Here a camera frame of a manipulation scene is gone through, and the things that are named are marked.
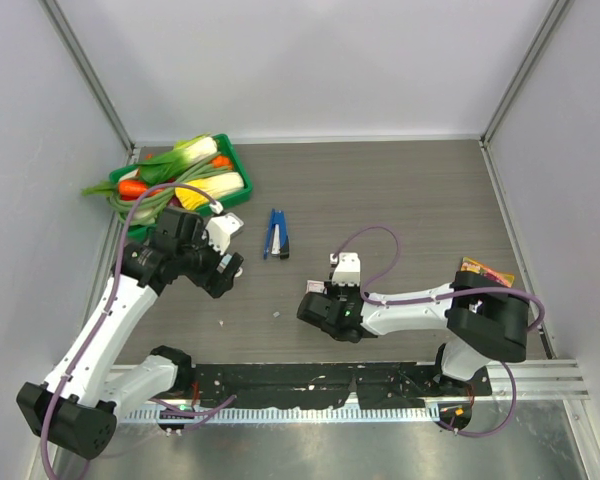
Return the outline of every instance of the gray wooden table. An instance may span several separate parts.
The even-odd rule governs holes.
[[[404,247],[398,266],[375,285],[377,292],[452,281],[465,255],[519,279],[477,141],[237,150],[254,183],[251,200],[232,209],[245,221],[231,246],[245,257],[243,276],[219,300],[178,280],[140,321],[117,363],[139,363],[162,344],[185,350],[196,362],[433,360],[448,334],[399,332],[353,345],[296,319],[306,281],[326,279],[329,253],[369,224],[392,226]],[[284,210],[287,218],[291,257],[286,261],[262,259],[271,208]],[[373,232],[352,250],[360,254],[367,277],[391,260],[394,243]],[[537,334],[529,338],[528,357],[544,358]]]

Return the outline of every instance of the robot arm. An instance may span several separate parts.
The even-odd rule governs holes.
[[[169,347],[154,349],[142,364],[113,381],[105,379],[136,324],[166,285],[185,275],[213,298],[233,287],[243,258],[226,251],[242,225],[229,213],[205,226],[195,213],[168,208],[148,245],[126,245],[115,301],[62,391],[49,432],[51,442],[83,458],[95,458],[111,440],[118,418],[159,393],[187,389],[193,378],[191,357]],[[44,382],[25,383],[18,393],[18,406],[34,434],[40,435],[51,395],[101,316],[113,283],[112,276],[75,343]]]
[[[307,293],[298,318],[339,341],[359,342],[400,330],[449,329],[456,334],[441,348],[437,363],[447,378],[466,382],[491,360],[526,358],[529,304],[512,295],[483,294],[435,300],[458,290],[502,285],[472,272],[452,283],[398,295],[360,295],[360,260],[355,253],[331,258],[334,270],[324,292]]]

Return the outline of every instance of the white wall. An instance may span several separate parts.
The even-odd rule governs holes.
[[[36,437],[16,405],[77,334],[109,223],[80,197],[124,151],[40,5],[0,2],[0,479]]]
[[[600,413],[600,0],[574,2],[493,148],[554,344]]]
[[[132,137],[481,134],[551,0],[61,0]]]

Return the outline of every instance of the green plastic tray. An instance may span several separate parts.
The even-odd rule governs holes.
[[[227,137],[224,133],[220,133],[218,135],[214,135],[213,139],[218,144],[218,151],[222,155],[226,155],[227,157],[229,157],[229,160],[231,160],[231,163],[233,163],[234,171],[238,172],[242,177],[242,180],[244,180],[244,188],[242,190],[240,190],[239,192],[231,193],[229,195],[225,195],[222,198],[218,198],[218,200],[222,202],[222,206],[224,208],[235,207],[236,205],[239,205],[249,200],[249,198],[251,197],[251,191],[253,190],[253,184],[251,183],[251,179],[249,178],[249,175],[244,169],[244,165],[242,165],[242,162],[240,161],[240,157],[238,157],[238,154],[233,148],[229,137]],[[109,181],[111,183],[118,183],[120,177],[135,170],[136,168],[138,168],[138,164],[134,163],[131,165],[127,165],[126,167],[114,170],[109,174]],[[211,215],[211,208],[208,204],[198,207],[195,211],[203,217]],[[153,228],[153,225],[136,225],[129,229],[127,237],[131,238],[132,240],[142,242],[148,237],[149,232]]]

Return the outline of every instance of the cable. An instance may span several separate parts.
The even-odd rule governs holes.
[[[467,393],[469,394],[469,408],[473,408],[473,405],[476,403],[476,395],[473,393],[473,387],[470,383],[467,383]]]
[[[353,233],[349,238],[347,238],[342,243],[342,245],[340,245],[338,247],[338,249],[334,253],[334,256],[337,257],[338,254],[340,254],[347,247],[347,245],[349,245],[349,243],[353,239],[355,239],[360,234],[362,234],[368,230],[374,230],[374,229],[384,230],[393,237],[393,239],[396,242],[396,253],[393,256],[393,260],[391,260],[391,263],[389,264],[389,266],[387,268],[385,268],[381,272],[376,273],[375,275],[371,276],[360,287],[360,296],[366,303],[369,303],[369,304],[375,305],[375,306],[419,305],[419,304],[423,304],[423,303],[434,303],[434,302],[440,301],[440,300],[447,300],[449,298],[467,297],[467,296],[473,296],[473,295],[479,295],[479,294],[485,294],[485,293],[504,293],[507,295],[513,295],[514,297],[522,298],[529,302],[533,302],[538,307],[538,316],[535,318],[535,320],[530,325],[527,326],[527,332],[531,332],[531,331],[537,329],[538,327],[540,327],[542,322],[544,322],[545,308],[538,297],[536,297],[535,295],[533,295],[531,293],[525,292],[524,290],[518,290],[515,288],[508,288],[508,287],[470,288],[467,290],[458,290],[457,292],[445,293],[442,295],[438,295],[435,298],[420,297],[420,298],[411,298],[408,300],[389,300],[389,301],[385,301],[385,302],[382,302],[380,300],[373,300],[373,299],[369,298],[369,296],[365,292],[369,289],[371,284],[373,282],[375,282],[376,280],[381,279],[386,274],[388,274],[391,270],[393,270],[393,267],[395,267],[398,264],[398,260],[400,260],[400,256],[402,255],[402,246],[400,244],[400,239],[398,237],[398,234],[393,229],[391,229],[390,227],[387,227],[385,225],[371,225],[368,227],[364,227],[364,228],[361,228],[360,230],[356,231],[355,233]]]
[[[226,408],[230,403],[232,403],[234,400],[236,399],[235,395],[231,395],[229,398],[227,398],[224,402],[222,402],[220,405],[218,405],[216,408],[214,408],[213,410],[207,410],[206,412],[202,413],[202,415],[206,415],[205,418],[203,418],[202,420],[200,420],[197,423],[192,424],[193,428],[189,428],[189,427],[185,427],[183,428],[183,431],[191,431],[191,430],[195,430],[197,428],[200,428],[202,425],[204,425],[205,423],[209,422],[213,417],[215,417],[218,413],[220,413],[220,411],[223,408]],[[156,401],[157,399],[152,398],[151,401],[158,403],[159,405],[163,405],[165,406],[168,410],[172,410],[175,409],[176,410],[176,414],[179,414],[182,417],[188,417],[190,415],[186,415],[186,414],[190,414],[191,412],[183,412],[181,410],[179,410],[177,407],[174,407],[173,405],[167,403],[167,402],[162,402],[160,401]],[[145,443],[147,443],[149,440],[151,440],[154,437],[157,437],[158,435],[160,435],[162,433],[162,430],[159,429],[156,431],[156,433],[153,433],[151,435],[147,435],[145,438],[143,438],[142,440],[140,440],[139,442],[136,442],[135,444],[133,444],[131,447],[126,448],[120,452],[116,452],[116,453],[103,453],[102,455],[100,455],[98,458],[100,459],[112,459],[112,458],[118,458],[121,457],[123,455],[126,455],[127,453],[135,450],[136,448],[138,448],[141,445],[144,445]]]
[[[511,422],[511,419],[513,418],[513,413],[516,410],[516,404],[518,401],[517,400],[518,389],[516,387],[516,379],[514,378],[513,372],[509,368],[509,365],[507,365],[504,362],[501,362],[501,363],[502,363],[502,367],[507,371],[507,375],[509,375],[509,379],[511,380],[511,406],[509,407],[509,413],[507,413],[507,416],[505,417],[505,419],[502,421],[502,423],[500,425],[498,425],[497,427],[495,427],[491,430],[488,430],[486,432],[465,432],[464,430],[457,430],[457,429],[453,428],[453,422],[451,423],[451,425],[448,425],[448,424],[444,423],[442,420],[437,422],[438,425],[440,425],[443,428],[446,428],[450,432],[454,432],[454,433],[460,435],[461,437],[469,437],[469,438],[488,437],[490,435],[494,435],[494,434],[498,433],[504,427],[509,425],[509,423]]]
[[[158,405],[162,405],[167,410],[170,410],[171,412],[173,412],[172,415],[177,415],[179,417],[185,417],[185,418],[196,418],[196,417],[213,416],[213,415],[217,414],[220,410],[225,408],[227,405],[229,405],[231,402],[233,402],[235,399],[236,399],[236,396],[231,395],[229,398],[227,398],[224,402],[222,402],[217,407],[212,408],[211,410],[206,410],[204,412],[186,412],[184,410],[180,410],[178,407],[174,407],[173,405],[165,402],[164,400],[160,400],[159,398],[152,398],[151,401],[154,403],[157,403]]]
[[[58,400],[60,399],[60,395],[62,394],[62,390],[64,389],[67,382],[69,381],[69,378],[71,378],[71,373],[75,370],[76,365],[78,364],[78,362],[80,361],[80,359],[82,358],[84,353],[87,351],[87,348],[89,348],[89,345],[91,344],[91,342],[93,341],[95,336],[98,334],[98,331],[102,327],[102,324],[107,319],[107,316],[108,316],[107,312],[109,310],[111,310],[111,306],[113,305],[113,302],[115,301],[116,293],[118,292],[118,287],[120,286],[120,275],[121,275],[121,271],[122,271],[122,257],[124,255],[125,239],[127,237],[129,227],[131,226],[133,215],[136,212],[136,210],[139,208],[140,203],[145,198],[147,198],[152,192],[154,192],[160,188],[170,188],[170,187],[187,188],[189,190],[193,190],[196,193],[199,193],[200,195],[202,195],[203,197],[208,199],[209,203],[212,203],[212,204],[218,203],[218,201],[215,198],[213,198],[211,195],[209,195],[208,193],[206,193],[205,191],[203,191],[197,187],[187,185],[185,183],[175,183],[175,182],[174,183],[161,183],[159,185],[154,185],[153,187],[151,187],[151,188],[147,189],[145,192],[143,192],[142,195],[140,195],[136,199],[135,203],[129,210],[129,213],[127,214],[127,218],[124,222],[124,225],[122,226],[122,232],[120,233],[120,241],[118,242],[118,253],[116,255],[116,262],[115,262],[115,266],[114,266],[114,270],[113,270],[113,285],[111,287],[111,293],[109,294],[109,299],[107,300],[107,303],[105,304],[105,306],[103,308],[103,313],[98,318],[98,321],[95,323],[95,325],[93,326],[93,328],[91,329],[91,331],[89,332],[87,337],[85,338],[84,342],[82,343],[82,345],[76,352],[75,357],[73,357],[73,359],[69,362],[67,369],[65,370],[64,374],[62,375],[62,378],[58,382],[58,386],[56,387],[55,391],[53,392],[53,395],[51,396],[51,400],[49,401],[49,405],[47,406],[47,411],[45,412],[45,415],[44,415],[44,420],[42,422],[42,431],[40,432],[40,456],[42,457],[42,466],[44,467],[44,471],[47,474],[47,476],[49,477],[49,480],[60,480],[59,477],[56,475],[56,473],[53,471],[53,466],[51,465],[51,459],[49,456],[48,441],[49,441],[49,429],[51,427],[51,418],[53,417],[53,412],[56,410],[56,406],[58,404]],[[86,473],[86,469],[89,468],[88,465],[89,464],[87,462],[87,466],[85,466],[85,473]]]
[[[393,300],[393,301],[385,301],[385,302],[381,302],[379,300],[372,300],[365,293],[365,291],[369,289],[369,286],[373,282],[375,282],[376,280],[379,280],[380,278],[382,278],[386,274],[388,274],[393,269],[393,267],[395,267],[398,264],[398,260],[400,260],[400,256],[402,254],[402,245],[400,244],[400,238],[398,237],[398,234],[392,228],[387,227],[386,225],[371,225],[368,227],[364,227],[364,228],[361,228],[360,230],[354,232],[351,236],[349,236],[349,238],[347,238],[342,243],[342,245],[340,245],[338,247],[338,249],[336,250],[336,252],[334,254],[334,256],[337,257],[338,254],[340,254],[347,247],[347,245],[349,245],[349,243],[353,239],[355,239],[360,234],[362,234],[366,231],[374,230],[374,229],[379,229],[379,230],[384,230],[386,232],[389,232],[389,234],[393,237],[393,239],[396,242],[396,253],[393,256],[393,260],[391,260],[391,263],[389,264],[389,266],[387,268],[385,268],[381,272],[376,273],[375,275],[371,276],[371,278],[369,278],[360,287],[360,296],[362,297],[362,300],[364,300],[366,303],[369,303],[371,305],[376,305],[376,306],[419,305],[419,304],[423,304],[423,303],[433,303],[433,302],[437,302],[440,300],[447,300],[450,298],[466,297],[466,296],[473,296],[473,295],[479,295],[479,294],[485,294],[485,293],[504,293],[507,295],[513,295],[515,297],[522,298],[529,302],[533,302],[538,307],[538,316],[535,318],[535,320],[533,322],[531,322],[530,325],[527,326],[527,332],[531,332],[531,331],[539,328],[540,325],[542,324],[542,322],[544,322],[545,307],[544,307],[543,303],[540,301],[540,299],[531,293],[525,292],[524,290],[518,290],[515,288],[481,287],[481,288],[470,288],[467,290],[459,290],[457,292],[445,293],[442,295],[438,295],[436,297],[420,297],[420,298],[412,298],[409,300]],[[447,425],[446,423],[444,423],[442,421],[439,422],[439,425],[446,428],[447,430],[456,432],[458,435],[461,435],[464,437],[471,437],[471,438],[487,437],[489,435],[498,433],[500,430],[502,430],[504,427],[506,427],[509,424],[509,422],[511,421],[511,419],[513,418],[513,414],[516,409],[517,388],[516,388],[516,380],[513,376],[513,372],[509,368],[509,366],[505,363],[502,363],[502,366],[507,371],[507,374],[509,375],[509,379],[511,380],[512,400],[511,400],[511,407],[509,409],[509,413],[507,414],[507,417],[504,419],[504,421],[500,425],[498,425],[494,429],[486,431],[486,432],[465,432],[462,430],[456,431],[451,425]]]

